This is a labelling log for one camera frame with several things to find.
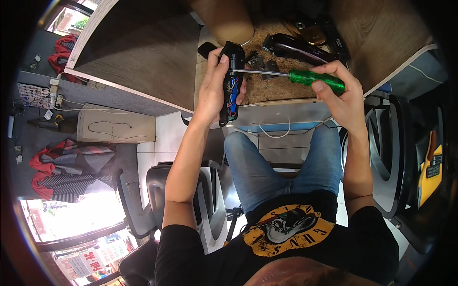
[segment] hand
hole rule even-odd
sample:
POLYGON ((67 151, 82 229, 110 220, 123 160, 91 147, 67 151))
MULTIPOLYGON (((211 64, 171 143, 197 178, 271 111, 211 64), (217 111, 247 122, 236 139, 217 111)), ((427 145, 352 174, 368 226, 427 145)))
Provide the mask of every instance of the hand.
POLYGON ((314 81, 311 85, 316 98, 326 103, 334 119, 352 135, 367 137, 364 118, 363 89, 360 81, 338 60, 310 69, 318 74, 335 73, 345 83, 345 92, 336 96, 329 85, 322 81, 314 81))
MULTIPOLYGON (((229 69, 229 58, 223 55, 218 63, 218 57, 222 49, 215 49, 208 54, 207 71, 199 91, 199 102, 193 116, 193 118, 208 126, 219 120, 219 112, 224 104, 223 81, 229 69)), ((235 100, 237 105, 242 103, 245 94, 246 80, 244 78, 240 87, 240 94, 235 100)))

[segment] screwdriver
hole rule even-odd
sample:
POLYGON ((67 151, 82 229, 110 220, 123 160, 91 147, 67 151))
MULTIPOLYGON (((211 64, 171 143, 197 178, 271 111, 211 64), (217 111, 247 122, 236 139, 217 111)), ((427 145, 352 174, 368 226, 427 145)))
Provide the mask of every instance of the screwdriver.
POLYGON ((310 86, 312 82, 316 80, 324 81, 329 87, 337 93, 343 93, 345 91, 345 84, 339 78, 330 76, 328 74, 317 74, 309 70, 297 70, 292 69, 288 73, 279 71, 267 71, 267 70, 243 70, 243 69, 232 69, 233 72, 245 72, 252 74, 263 74, 272 76, 287 76, 290 82, 298 82, 303 85, 310 86))

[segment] black t-shirt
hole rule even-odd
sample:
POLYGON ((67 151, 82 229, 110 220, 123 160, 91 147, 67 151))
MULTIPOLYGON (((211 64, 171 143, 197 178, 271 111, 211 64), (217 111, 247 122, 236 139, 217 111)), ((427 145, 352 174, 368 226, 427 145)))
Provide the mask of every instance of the black t-shirt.
POLYGON ((336 224, 337 197, 329 191, 277 197, 246 214, 243 232, 204 255, 199 234, 181 225, 161 233, 155 277, 163 285, 243 285, 267 263, 303 256, 387 284, 398 269, 398 244, 373 206, 348 227, 336 224))

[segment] blue jeans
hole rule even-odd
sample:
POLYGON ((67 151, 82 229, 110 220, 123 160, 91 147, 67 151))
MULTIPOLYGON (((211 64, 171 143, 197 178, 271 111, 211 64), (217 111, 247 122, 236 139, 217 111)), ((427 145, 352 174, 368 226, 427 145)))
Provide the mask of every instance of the blue jeans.
MULTIPOLYGON (((325 124, 336 126, 331 120, 325 124)), ((285 194, 323 190, 338 195, 342 177, 340 138, 336 128, 328 127, 315 128, 309 154, 292 180, 279 176, 244 133, 233 132, 226 137, 224 150, 245 213, 285 194)))

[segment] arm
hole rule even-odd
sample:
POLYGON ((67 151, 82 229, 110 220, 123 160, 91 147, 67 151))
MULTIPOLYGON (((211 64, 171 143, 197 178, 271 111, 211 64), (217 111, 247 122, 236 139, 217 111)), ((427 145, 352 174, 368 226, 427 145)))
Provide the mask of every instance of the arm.
MULTIPOLYGON (((213 122, 219 120, 219 111, 223 106, 223 81, 229 68, 229 59, 226 55, 223 55, 218 63, 221 49, 216 49, 208 55, 207 71, 199 91, 199 103, 165 183, 162 228, 177 224, 197 230, 192 200, 208 130, 213 122)), ((236 99, 237 104, 242 102, 245 94, 246 81, 244 80, 236 99)))
POLYGON ((348 130, 347 161, 343 177, 343 195, 348 218, 359 209, 375 206, 372 197, 372 173, 369 162, 369 141, 364 119, 364 99, 360 82, 338 60, 317 66, 311 71, 336 74, 345 82, 345 92, 337 97, 322 81, 314 81, 312 88, 317 99, 328 105, 334 119, 348 130))

